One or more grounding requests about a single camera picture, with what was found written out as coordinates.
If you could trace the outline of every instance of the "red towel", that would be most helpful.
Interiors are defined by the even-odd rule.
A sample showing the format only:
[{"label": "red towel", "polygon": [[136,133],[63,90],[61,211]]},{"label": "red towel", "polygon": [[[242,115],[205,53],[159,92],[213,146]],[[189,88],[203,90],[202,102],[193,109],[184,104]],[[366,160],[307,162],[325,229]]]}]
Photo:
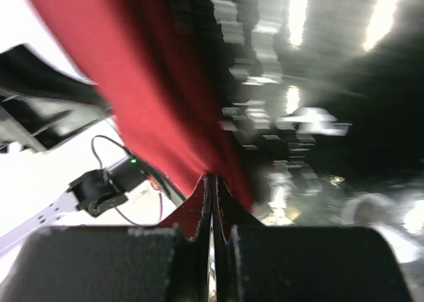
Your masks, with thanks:
[{"label": "red towel", "polygon": [[199,176],[252,197],[219,107],[166,0],[31,0],[83,73],[112,104],[125,144],[190,195]]}]

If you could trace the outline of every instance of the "wire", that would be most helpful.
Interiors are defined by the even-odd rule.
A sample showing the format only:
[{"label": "wire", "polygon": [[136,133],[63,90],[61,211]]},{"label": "wire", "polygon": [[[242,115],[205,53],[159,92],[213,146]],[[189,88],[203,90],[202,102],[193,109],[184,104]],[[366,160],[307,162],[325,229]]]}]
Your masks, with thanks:
[{"label": "wire", "polygon": [[[112,138],[109,138],[108,136],[105,135],[101,135],[98,134],[96,136],[94,136],[91,139],[91,151],[93,152],[93,155],[95,156],[95,158],[97,159],[97,161],[99,162],[99,167],[101,169],[103,169],[103,162],[101,161],[101,158],[99,156],[99,154],[96,152],[95,150],[95,146],[94,146],[94,140],[96,138],[103,138],[105,140],[108,140],[109,142],[113,143],[114,145],[118,146],[119,148],[123,149],[125,151],[125,153],[127,154],[127,156],[130,157],[134,157],[134,154],[130,152],[130,150],[128,148],[126,148],[125,146],[123,146],[122,144],[118,143],[117,141],[113,140]],[[145,161],[141,160],[140,158],[137,158],[139,160],[139,162],[137,162],[138,167],[147,174],[149,180],[150,180],[150,184],[153,186],[153,189],[155,189],[156,191],[158,191],[159,194],[159,222],[162,220],[162,215],[164,212],[164,204],[163,204],[163,195],[160,192],[159,188],[157,187],[156,183],[162,188],[162,190],[164,190],[168,195],[170,194],[170,191],[168,189],[168,187],[165,185],[161,175],[150,165],[148,165]],[[122,217],[124,218],[124,220],[126,220],[126,222],[134,225],[134,226],[142,226],[140,224],[135,223],[134,221],[132,221],[131,219],[129,219],[127,216],[124,215],[124,213],[118,209],[117,207],[115,207],[116,212]]]}]

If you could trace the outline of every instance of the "red fabric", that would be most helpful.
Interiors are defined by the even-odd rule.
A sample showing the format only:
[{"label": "red fabric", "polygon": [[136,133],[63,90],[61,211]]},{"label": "red fabric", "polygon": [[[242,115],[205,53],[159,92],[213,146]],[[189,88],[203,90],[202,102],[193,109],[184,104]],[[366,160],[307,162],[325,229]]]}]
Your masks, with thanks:
[{"label": "red fabric", "polygon": [[252,198],[235,147],[165,0],[31,0],[80,69],[113,106],[126,145],[190,195],[199,176],[222,176]]}]

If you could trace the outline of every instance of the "dark reflective surface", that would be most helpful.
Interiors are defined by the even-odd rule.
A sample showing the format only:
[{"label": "dark reflective surface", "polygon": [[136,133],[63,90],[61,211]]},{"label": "dark reflective surface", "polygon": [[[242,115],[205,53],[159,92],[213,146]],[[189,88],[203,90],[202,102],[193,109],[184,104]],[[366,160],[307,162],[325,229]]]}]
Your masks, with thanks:
[{"label": "dark reflective surface", "polygon": [[[423,286],[422,0],[172,3],[269,203],[262,217],[369,225]],[[299,107],[333,118],[299,119]],[[281,123],[290,113],[297,121]]]}]

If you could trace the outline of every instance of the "white floor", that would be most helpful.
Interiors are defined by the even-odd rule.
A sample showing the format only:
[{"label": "white floor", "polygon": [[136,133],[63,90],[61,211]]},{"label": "white floor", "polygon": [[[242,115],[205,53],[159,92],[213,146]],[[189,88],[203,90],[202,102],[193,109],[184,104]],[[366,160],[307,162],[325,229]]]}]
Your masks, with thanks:
[{"label": "white floor", "polygon": [[[98,168],[90,146],[96,134],[121,142],[113,127],[103,121],[47,154],[0,154],[0,237],[55,201],[71,181]],[[95,146],[106,166],[125,157],[119,147],[106,140],[98,139]],[[142,184],[128,195],[129,201],[119,207],[137,224],[154,225],[160,217],[159,196],[149,187],[148,182]],[[174,209],[175,205],[163,197],[162,218]],[[128,225],[128,222],[111,209],[96,219],[85,212],[74,213],[61,219],[60,225]],[[15,248],[0,259],[0,282],[19,250],[20,247]]]}]

